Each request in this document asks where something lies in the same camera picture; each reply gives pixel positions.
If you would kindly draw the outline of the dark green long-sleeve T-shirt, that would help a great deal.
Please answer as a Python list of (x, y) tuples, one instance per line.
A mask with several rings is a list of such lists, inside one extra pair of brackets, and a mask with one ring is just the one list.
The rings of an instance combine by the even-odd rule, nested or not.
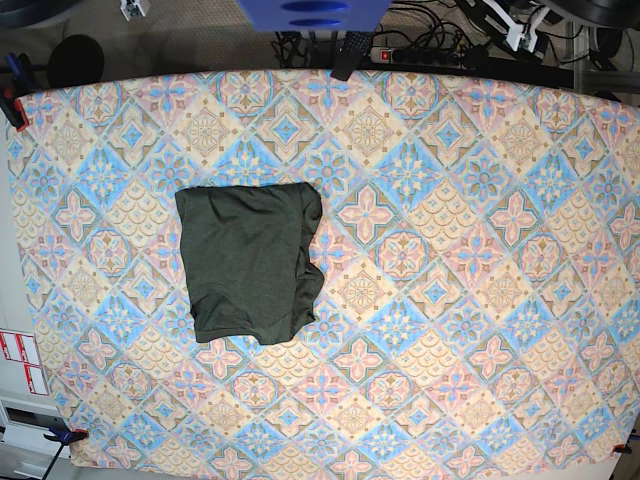
[(313, 186), (194, 187), (175, 201), (197, 342), (275, 345), (313, 322), (324, 283), (310, 255), (323, 214)]

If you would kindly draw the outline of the black remote-like device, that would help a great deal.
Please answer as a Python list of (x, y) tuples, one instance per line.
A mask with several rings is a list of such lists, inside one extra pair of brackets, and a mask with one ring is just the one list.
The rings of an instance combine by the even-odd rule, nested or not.
[(336, 56), (331, 77), (346, 82), (371, 50), (373, 33), (348, 31)]

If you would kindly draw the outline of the blue plastic box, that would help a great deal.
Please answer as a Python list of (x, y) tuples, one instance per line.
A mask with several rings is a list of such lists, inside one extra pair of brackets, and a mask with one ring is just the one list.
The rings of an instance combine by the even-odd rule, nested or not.
[(240, 0), (257, 31), (372, 32), (391, 5), (389, 0)]

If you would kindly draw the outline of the colourful patterned tablecloth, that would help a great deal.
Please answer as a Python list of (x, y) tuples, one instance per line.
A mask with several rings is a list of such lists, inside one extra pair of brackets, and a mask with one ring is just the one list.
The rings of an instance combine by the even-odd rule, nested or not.
[[(639, 414), (639, 112), (417, 73), (230, 71), (27, 96), (1, 128), (76, 465), (480, 479), (605, 461)], [(196, 342), (174, 200), (307, 182), (296, 337)]]

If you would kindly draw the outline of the clamp bottom right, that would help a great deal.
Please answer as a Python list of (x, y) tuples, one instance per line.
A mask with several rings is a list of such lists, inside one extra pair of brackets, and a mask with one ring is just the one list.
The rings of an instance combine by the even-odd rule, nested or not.
[(612, 452), (617, 454), (632, 454), (633, 450), (630, 445), (625, 444), (625, 445), (616, 445), (613, 448)]

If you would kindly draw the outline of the black round stool base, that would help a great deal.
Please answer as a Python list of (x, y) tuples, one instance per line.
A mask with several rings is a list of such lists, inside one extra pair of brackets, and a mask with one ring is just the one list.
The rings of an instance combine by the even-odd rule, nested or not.
[(100, 44), (87, 35), (72, 35), (52, 51), (47, 64), (51, 88), (67, 88), (99, 83), (105, 65)]

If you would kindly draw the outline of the blue clamp top left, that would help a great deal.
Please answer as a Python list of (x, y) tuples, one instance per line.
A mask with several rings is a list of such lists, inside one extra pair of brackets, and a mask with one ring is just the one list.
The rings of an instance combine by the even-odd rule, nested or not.
[(20, 100), (28, 91), (29, 76), (19, 56), (10, 52), (5, 60), (7, 67), (1, 69), (1, 72), (11, 75), (11, 85), (1, 88), (1, 111), (10, 125), (17, 132), (22, 132), (29, 126), (27, 114)]

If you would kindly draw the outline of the blue clamp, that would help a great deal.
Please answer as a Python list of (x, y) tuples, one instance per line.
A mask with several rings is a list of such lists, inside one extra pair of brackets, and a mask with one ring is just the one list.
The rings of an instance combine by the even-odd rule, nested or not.
[(43, 434), (43, 438), (50, 442), (57, 443), (59, 447), (52, 460), (50, 461), (42, 477), (42, 480), (46, 480), (48, 478), (51, 470), (53, 469), (55, 463), (57, 462), (60, 454), (65, 447), (69, 447), (71, 444), (85, 440), (88, 437), (89, 433), (85, 430), (69, 430), (67, 428), (60, 429), (50, 427), (48, 429), (48, 432)]
[(20, 100), (28, 91), (29, 76), (19, 56), (10, 52), (5, 60), (7, 67), (1, 69), (1, 72), (11, 75), (11, 85), (1, 88), (1, 111), (10, 125), (17, 132), (22, 132), (29, 126), (27, 114)]

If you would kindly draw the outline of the red white label stickers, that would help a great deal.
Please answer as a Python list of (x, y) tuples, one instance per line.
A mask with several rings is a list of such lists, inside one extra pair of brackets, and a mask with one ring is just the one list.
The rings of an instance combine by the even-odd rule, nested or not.
[(47, 396), (43, 368), (32, 334), (1, 331), (1, 387)]

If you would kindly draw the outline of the blue clamp bottom left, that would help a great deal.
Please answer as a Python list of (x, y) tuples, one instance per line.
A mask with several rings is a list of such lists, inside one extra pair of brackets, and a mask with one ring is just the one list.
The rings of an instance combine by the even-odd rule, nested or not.
[(52, 460), (50, 461), (42, 477), (42, 480), (46, 480), (48, 478), (51, 470), (53, 469), (55, 463), (57, 462), (60, 454), (65, 447), (69, 447), (71, 444), (85, 440), (88, 437), (89, 433), (85, 430), (69, 430), (67, 428), (60, 429), (50, 427), (48, 429), (48, 432), (43, 434), (43, 438), (50, 442), (57, 443), (59, 447)]

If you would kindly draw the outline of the black power strip red switch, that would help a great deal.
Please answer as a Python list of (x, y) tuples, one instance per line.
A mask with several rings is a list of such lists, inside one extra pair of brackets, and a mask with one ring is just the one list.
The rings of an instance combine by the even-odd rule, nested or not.
[(372, 47), (369, 59), (380, 65), (459, 67), (461, 58), (444, 51), (417, 50), (410, 48)]

